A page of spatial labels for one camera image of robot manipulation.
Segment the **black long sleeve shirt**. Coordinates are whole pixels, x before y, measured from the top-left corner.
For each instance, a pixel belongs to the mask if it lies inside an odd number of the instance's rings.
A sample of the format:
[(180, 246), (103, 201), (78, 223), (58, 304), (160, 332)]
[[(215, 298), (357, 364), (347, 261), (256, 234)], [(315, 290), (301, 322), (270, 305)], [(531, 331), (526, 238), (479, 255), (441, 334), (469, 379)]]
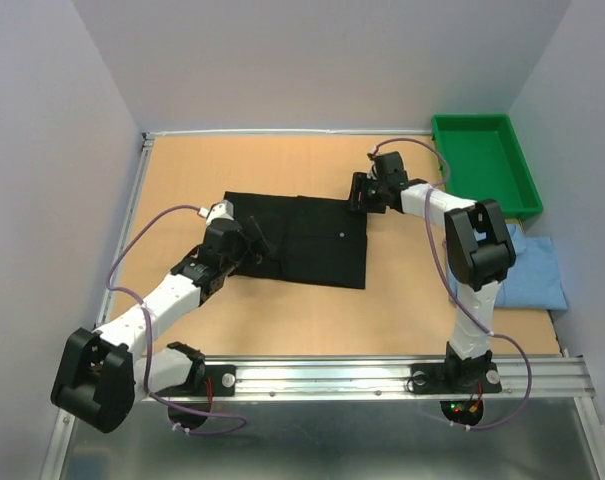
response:
[(366, 287), (367, 215), (345, 200), (227, 191), (234, 218), (258, 225), (269, 253), (241, 276), (362, 290)]

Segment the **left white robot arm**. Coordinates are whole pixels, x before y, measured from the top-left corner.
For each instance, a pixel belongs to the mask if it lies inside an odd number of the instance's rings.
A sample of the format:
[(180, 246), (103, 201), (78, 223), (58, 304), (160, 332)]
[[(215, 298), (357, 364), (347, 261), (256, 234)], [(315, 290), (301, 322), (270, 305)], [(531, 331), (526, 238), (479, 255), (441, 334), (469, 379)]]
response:
[(207, 374), (199, 350), (181, 342), (153, 349), (162, 333), (201, 307), (228, 277), (270, 254), (257, 221), (236, 220), (231, 202), (195, 211), (205, 220), (202, 242), (146, 296), (108, 279), (107, 290), (131, 297), (134, 306), (92, 330), (79, 328), (66, 340), (50, 401), (102, 433), (118, 428), (146, 398), (173, 411), (172, 428), (186, 435), (204, 435), (202, 426), (209, 418), (247, 424), (240, 414), (214, 411), (217, 383)]

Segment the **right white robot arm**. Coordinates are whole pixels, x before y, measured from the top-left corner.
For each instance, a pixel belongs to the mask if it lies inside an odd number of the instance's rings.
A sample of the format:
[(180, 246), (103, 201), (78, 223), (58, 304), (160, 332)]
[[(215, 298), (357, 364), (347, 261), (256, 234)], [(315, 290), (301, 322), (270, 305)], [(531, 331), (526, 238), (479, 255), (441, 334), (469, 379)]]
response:
[(397, 152), (371, 154), (367, 173), (352, 178), (349, 207), (357, 212), (393, 209), (444, 230), (446, 265), (457, 282), (451, 297), (456, 319), (448, 349), (456, 356), (442, 366), (445, 384), (464, 390), (478, 378), (473, 360), (490, 350), (494, 306), (501, 283), (516, 260), (515, 248), (499, 203), (475, 201), (446, 193), (424, 180), (408, 177)]

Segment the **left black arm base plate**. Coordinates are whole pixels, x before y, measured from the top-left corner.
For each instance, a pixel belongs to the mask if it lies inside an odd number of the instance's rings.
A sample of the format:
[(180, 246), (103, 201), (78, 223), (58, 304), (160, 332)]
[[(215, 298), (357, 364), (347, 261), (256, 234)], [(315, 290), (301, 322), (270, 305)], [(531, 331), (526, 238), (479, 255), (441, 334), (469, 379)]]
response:
[(188, 374), (181, 384), (162, 391), (169, 397), (233, 397), (237, 368), (232, 364), (207, 364)]

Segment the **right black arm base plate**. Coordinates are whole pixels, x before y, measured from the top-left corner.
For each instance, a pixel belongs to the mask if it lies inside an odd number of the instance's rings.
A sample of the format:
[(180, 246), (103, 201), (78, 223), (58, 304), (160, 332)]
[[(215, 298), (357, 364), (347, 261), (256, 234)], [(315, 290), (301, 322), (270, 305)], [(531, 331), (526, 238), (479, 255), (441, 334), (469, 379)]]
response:
[(500, 380), (491, 382), (487, 374), (497, 371), (494, 363), (473, 365), (469, 368), (437, 363), (410, 365), (406, 388), (417, 395), (470, 395), (471, 393), (497, 394), (502, 392)]

